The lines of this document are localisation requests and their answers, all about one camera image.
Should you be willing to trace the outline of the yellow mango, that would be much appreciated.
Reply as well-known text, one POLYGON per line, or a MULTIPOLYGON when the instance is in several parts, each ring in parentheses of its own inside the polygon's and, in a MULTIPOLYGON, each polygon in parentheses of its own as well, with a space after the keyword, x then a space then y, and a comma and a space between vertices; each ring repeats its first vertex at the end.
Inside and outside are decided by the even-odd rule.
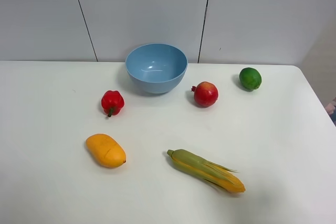
POLYGON ((126 163, 123 148, 106 134, 95 134, 87 138, 86 147, 97 163, 106 168, 117 168, 126 163))

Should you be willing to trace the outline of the green lime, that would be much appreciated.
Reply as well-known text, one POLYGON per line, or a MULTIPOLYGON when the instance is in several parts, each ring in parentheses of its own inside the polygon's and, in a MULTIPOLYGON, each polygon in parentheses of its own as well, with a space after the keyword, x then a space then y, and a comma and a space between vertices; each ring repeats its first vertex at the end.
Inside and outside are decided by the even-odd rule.
POLYGON ((254 68, 244 68, 239 73, 239 80, 242 86, 250 91, 257 90, 261 83, 261 74, 254 68))

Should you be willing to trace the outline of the blue plastic bowl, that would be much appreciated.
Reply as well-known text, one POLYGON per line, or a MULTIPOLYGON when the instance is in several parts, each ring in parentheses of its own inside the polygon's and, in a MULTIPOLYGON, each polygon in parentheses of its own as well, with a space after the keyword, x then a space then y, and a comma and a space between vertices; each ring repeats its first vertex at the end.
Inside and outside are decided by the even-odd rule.
POLYGON ((176 47, 147 44, 129 53, 125 67, 139 89, 151 94, 163 94, 173 90, 182 81, 188 59, 176 47))

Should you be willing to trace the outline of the red pomegranate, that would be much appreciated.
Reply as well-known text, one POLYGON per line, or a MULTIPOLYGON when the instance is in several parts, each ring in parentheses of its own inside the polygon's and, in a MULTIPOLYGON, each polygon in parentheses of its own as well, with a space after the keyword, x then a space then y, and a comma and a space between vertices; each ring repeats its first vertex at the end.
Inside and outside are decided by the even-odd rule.
POLYGON ((210 82, 201 82, 197 86, 192 86, 194 101, 202 107, 212 106, 218 99, 218 89, 210 82))

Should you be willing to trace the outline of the red bell pepper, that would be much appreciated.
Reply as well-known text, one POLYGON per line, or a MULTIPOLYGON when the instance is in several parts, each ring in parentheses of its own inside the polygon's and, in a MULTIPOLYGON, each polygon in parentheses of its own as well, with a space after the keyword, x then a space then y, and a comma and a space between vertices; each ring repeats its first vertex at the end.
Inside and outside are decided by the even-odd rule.
POLYGON ((108 90, 101 99, 101 106, 107 117, 117 115, 124 107, 124 99, 119 91, 108 90))

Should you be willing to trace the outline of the corn cob with husk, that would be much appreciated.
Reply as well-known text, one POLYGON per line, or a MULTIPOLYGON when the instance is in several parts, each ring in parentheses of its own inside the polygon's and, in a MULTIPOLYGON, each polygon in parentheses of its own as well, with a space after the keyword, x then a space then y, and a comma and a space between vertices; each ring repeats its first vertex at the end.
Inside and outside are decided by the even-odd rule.
POLYGON ((210 162, 184 149, 168 150, 167 155, 177 169, 229 193, 239 194, 246 190, 244 184, 233 175, 235 170, 210 162))

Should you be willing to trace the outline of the pink object at table edge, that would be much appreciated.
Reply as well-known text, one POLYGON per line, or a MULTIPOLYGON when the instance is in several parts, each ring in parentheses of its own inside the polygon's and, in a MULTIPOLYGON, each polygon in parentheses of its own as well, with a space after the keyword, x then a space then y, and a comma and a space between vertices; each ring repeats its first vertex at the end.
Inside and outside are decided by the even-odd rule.
POLYGON ((334 98, 326 107, 326 112, 328 113, 330 119, 336 125, 336 98, 334 98))

